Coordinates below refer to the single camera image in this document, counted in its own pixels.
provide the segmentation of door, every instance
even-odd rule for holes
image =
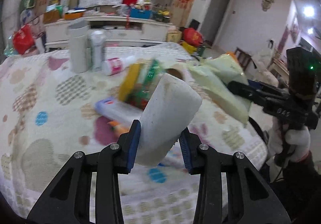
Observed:
[[[204,19],[205,22],[201,27],[204,40],[208,41],[210,45],[215,40],[229,2],[230,0],[211,0]]]

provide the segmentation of red bag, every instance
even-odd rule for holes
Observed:
[[[191,27],[186,28],[183,31],[183,39],[187,44],[190,44],[195,47],[199,47],[201,44],[203,44],[202,35]]]
[[[35,42],[31,34],[30,26],[27,24],[13,34],[12,43],[19,54],[23,55]]]

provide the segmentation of orange container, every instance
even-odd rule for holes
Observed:
[[[73,19],[77,19],[80,18],[84,15],[85,11],[81,11],[81,12],[74,12],[74,13],[65,13],[65,20],[73,20]]]

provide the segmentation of bed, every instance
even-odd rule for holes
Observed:
[[[190,56],[178,44],[148,48],[110,47],[108,57],[135,53],[157,57],[170,66]],[[115,142],[106,136],[106,118],[93,109],[96,101],[114,95],[126,74],[100,72],[75,74],[69,51],[27,58],[9,57],[0,65],[0,191],[20,216],[32,206],[64,163],[76,151],[86,154]],[[190,86],[203,98],[189,125],[219,152],[242,151],[256,168],[267,150],[254,129],[227,115],[185,71]],[[184,168],[176,143],[156,167],[135,165],[131,174],[119,175],[125,223],[191,223],[199,176]],[[222,174],[223,206],[227,204],[226,178]],[[94,221],[95,176],[92,179],[90,220]]]

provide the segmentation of metal screw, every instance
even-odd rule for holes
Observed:
[[[200,147],[201,150],[207,150],[208,149],[208,145],[204,144],[204,143],[200,144],[199,147]]]
[[[236,156],[238,159],[243,159],[243,158],[244,158],[244,153],[238,151],[238,152],[235,154],[235,156]]]
[[[83,153],[81,151],[75,152],[75,154],[73,155],[76,159],[79,159],[83,156]]]
[[[117,150],[117,149],[119,148],[119,144],[118,144],[118,143],[112,143],[112,144],[110,145],[110,148],[111,148],[112,150]]]

